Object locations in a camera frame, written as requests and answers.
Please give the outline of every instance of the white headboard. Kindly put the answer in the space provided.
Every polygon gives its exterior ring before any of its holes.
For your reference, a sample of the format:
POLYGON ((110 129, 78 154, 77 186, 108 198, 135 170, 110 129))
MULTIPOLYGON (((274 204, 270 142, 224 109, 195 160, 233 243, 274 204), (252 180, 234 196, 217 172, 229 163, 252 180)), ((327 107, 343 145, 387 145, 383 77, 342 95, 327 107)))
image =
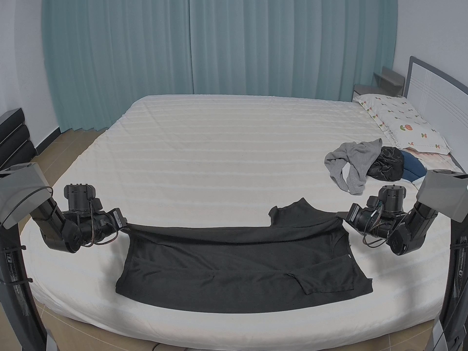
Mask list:
POLYGON ((454 161, 468 170, 468 87, 411 56, 403 96, 446 139, 454 161))

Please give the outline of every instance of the mattress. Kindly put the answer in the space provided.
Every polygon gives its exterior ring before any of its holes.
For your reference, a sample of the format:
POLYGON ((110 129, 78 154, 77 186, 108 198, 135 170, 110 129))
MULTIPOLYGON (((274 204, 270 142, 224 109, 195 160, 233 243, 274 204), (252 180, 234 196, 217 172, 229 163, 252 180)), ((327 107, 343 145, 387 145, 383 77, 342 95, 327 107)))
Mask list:
MULTIPOLYGON (((157 226, 268 226, 268 211, 302 197, 329 212, 366 204, 332 181, 325 155, 344 141, 389 142, 357 103, 279 97, 149 96, 135 102, 54 186, 93 184, 105 210, 157 226)), ((404 208, 417 189, 405 185, 404 208)), ((21 240, 34 296, 64 316, 125 336, 211 350, 321 350, 360 342, 433 319, 448 272, 450 222, 439 215, 423 247, 395 256, 350 232, 354 257, 373 293, 274 313, 196 313, 152 307, 115 293, 129 247, 113 243, 67 254, 48 249, 29 221, 21 240)))

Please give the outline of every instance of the teal curtain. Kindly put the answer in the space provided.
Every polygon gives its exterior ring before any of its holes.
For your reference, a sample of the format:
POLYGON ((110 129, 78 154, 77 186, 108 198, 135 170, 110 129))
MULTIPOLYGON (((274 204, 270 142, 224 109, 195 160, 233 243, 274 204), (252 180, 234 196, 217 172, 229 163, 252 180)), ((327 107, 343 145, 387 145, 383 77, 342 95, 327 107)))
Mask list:
POLYGON ((192 94, 189 0, 43 0, 62 131, 111 126, 146 95, 192 94))
POLYGON ((392 67, 397 0, 43 0, 61 130, 112 125, 146 95, 350 101, 392 67))
POLYGON ((397 0, 190 0, 196 94, 350 101, 392 67, 397 0))

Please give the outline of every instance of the black baseboard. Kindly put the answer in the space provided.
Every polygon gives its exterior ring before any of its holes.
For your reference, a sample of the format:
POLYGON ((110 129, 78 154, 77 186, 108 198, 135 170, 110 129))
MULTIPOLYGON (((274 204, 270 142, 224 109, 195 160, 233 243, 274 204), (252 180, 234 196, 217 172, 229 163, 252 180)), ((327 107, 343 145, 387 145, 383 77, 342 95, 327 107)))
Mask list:
POLYGON ((52 143, 57 137, 61 134, 60 128, 56 128, 53 132, 49 134, 47 138, 45 138, 41 143, 38 144, 36 147, 36 154, 40 155, 44 149, 46 149, 50 143, 52 143))

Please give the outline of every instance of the black garment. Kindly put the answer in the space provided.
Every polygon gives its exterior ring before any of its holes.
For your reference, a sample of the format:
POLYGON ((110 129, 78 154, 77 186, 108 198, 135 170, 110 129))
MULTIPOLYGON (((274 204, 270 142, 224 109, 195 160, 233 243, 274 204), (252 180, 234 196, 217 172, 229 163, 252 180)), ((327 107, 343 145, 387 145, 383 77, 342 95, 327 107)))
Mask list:
POLYGON ((396 147, 382 147, 367 175, 380 181, 399 181, 403 176, 404 157, 396 147))
POLYGON ((116 292, 193 312, 258 313, 313 307, 372 292, 335 214, 304 198, 270 211, 269 227, 131 225, 116 292))

